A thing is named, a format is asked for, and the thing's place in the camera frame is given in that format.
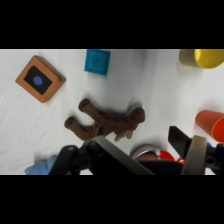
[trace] orange square block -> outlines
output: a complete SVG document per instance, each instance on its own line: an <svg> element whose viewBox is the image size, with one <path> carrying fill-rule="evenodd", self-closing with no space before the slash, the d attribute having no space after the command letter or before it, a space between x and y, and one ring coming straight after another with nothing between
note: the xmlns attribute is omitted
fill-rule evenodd
<svg viewBox="0 0 224 224"><path fill-rule="evenodd" d="M65 81L61 73L39 56L33 56L16 79L16 83L41 103L49 101Z"/></svg>

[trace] white table surface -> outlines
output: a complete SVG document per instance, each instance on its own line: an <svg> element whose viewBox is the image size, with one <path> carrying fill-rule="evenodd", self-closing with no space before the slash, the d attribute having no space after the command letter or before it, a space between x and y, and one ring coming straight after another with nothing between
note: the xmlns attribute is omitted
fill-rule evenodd
<svg viewBox="0 0 224 224"><path fill-rule="evenodd" d="M154 144L178 158L167 141L170 126L217 144L195 125L195 116L205 109L224 111L224 65L214 70L184 67L179 49L107 50L111 51L107 77L84 71L86 49L0 50L0 174L24 174L26 167L57 155L65 145L80 147L82 141L64 128L64 121L75 115L85 125L93 123L78 110L86 97L101 109L118 113L130 105L145 109L146 121L133 138L114 143L127 154ZM45 104L15 83L33 55L43 56L67 78ZM114 137L107 138L113 142Z"/></svg>

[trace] blue block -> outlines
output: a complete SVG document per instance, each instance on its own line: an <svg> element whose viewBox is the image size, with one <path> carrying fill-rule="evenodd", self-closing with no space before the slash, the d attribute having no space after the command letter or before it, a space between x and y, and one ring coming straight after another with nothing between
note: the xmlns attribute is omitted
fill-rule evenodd
<svg viewBox="0 0 224 224"><path fill-rule="evenodd" d="M110 51L87 49L85 71L107 75L110 63Z"/></svg>

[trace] red cup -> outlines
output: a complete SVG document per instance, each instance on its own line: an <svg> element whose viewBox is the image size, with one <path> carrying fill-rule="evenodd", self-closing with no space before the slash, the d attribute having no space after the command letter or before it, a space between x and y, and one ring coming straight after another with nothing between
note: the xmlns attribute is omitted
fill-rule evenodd
<svg viewBox="0 0 224 224"><path fill-rule="evenodd" d="M195 121L215 141L224 143L224 113L205 110L197 115Z"/></svg>

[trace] yellow bowl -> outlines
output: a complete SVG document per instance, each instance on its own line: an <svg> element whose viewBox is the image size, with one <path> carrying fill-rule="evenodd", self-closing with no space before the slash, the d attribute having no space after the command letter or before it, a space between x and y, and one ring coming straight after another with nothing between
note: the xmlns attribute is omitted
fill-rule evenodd
<svg viewBox="0 0 224 224"><path fill-rule="evenodd" d="M217 68L224 62L224 49L183 49L180 61L195 68Z"/></svg>

